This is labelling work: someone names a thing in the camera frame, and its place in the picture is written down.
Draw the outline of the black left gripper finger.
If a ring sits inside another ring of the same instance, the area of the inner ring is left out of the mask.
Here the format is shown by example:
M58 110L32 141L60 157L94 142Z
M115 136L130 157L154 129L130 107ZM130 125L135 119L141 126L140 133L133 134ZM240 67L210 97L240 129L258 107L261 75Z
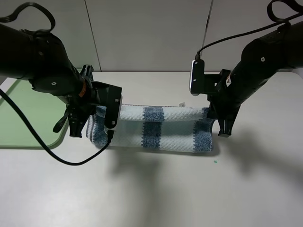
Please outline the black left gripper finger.
M82 129L84 128L89 116L91 115L90 108L70 108L68 110L68 122L70 128L70 136L82 138Z
M87 80L93 80L93 66L92 65L84 65L80 71L80 75Z

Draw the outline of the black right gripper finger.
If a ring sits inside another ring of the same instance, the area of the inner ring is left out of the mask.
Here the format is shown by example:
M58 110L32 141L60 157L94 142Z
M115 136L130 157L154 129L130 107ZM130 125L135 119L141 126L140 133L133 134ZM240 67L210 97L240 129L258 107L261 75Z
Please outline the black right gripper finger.
M210 105L208 107L208 113L207 118L215 119L217 120L219 117L218 111L219 111L219 104L216 100L210 101Z
M232 128L235 123L240 106L218 105L216 108L217 120L220 126L218 136L229 137L232 135Z

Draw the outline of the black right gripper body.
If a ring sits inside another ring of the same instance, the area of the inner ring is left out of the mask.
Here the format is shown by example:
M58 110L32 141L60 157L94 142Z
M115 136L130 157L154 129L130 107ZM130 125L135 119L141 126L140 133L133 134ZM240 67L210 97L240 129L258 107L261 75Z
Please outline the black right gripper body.
M238 111L241 106L241 74L205 74L203 88L212 111Z

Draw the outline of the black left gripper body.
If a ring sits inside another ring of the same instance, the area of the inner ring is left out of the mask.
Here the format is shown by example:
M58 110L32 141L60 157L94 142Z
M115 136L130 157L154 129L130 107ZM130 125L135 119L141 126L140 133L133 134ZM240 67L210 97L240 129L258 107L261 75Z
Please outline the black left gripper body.
M88 118L96 112L97 106L106 106L109 84L85 79L82 90L63 97L65 114L71 118Z

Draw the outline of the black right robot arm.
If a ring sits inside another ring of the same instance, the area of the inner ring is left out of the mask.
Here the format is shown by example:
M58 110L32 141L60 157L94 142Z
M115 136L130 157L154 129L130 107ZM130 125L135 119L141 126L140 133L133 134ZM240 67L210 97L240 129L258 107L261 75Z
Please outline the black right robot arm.
M208 95L209 116L218 120L219 136L229 137L241 104L281 69L303 66L303 24L280 26L250 42L231 71L220 72L215 93Z

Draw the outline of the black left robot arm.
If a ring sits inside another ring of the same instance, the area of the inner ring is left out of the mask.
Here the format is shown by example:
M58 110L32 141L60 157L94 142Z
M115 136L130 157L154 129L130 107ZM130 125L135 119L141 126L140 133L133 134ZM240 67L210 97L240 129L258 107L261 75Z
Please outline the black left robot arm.
M93 81L92 66L84 65L78 71L61 40L51 33L35 36L1 25L0 72L9 78L26 80L34 91L51 94L66 104L54 132L59 132L68 121L70 136L82 137L86 121L102 102Z

